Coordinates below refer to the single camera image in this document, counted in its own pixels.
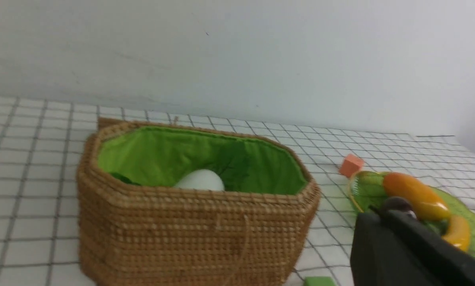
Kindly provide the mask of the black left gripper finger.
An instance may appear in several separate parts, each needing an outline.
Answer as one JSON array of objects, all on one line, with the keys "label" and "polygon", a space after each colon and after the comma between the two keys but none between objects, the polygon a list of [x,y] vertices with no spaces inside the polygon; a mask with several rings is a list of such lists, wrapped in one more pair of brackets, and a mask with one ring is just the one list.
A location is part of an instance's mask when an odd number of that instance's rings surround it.
[{"label": "black left gripper finger", "polygon": [[475,258],[398,210],[357,215],[350,266],[356,286],[475,286]]}]

